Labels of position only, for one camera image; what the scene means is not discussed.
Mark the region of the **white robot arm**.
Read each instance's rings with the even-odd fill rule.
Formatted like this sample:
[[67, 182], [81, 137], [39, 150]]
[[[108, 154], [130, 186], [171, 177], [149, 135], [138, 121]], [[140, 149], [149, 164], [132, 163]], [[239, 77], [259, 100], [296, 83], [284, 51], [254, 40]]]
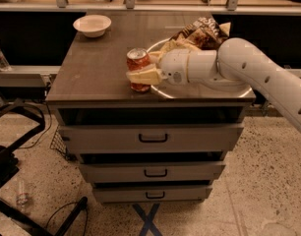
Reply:
[[229, 38], [217, 50], [155, 51], [148, 65], [126, 76], [132, 83], [151, 86], [163, 81], [176, 86], [198, 83], [223, 91], [249, 86], [301, 133], [301, 79], [242, 38]]

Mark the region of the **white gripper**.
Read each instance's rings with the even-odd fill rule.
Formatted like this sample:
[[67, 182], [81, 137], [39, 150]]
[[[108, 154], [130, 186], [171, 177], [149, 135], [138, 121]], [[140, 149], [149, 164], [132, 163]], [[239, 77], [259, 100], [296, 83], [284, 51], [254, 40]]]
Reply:
[[[161, 51], [149, 52], [150, 61], [159, 63], [165, 79], [172, 85], [186, 85], [188, 49], [173, 49], [163, 55]], [[162, 82], [161, 71], [155, 66], [147, 66], [141, 70], [126, 73], [128, 80], [134, 84], [159, 85]]]

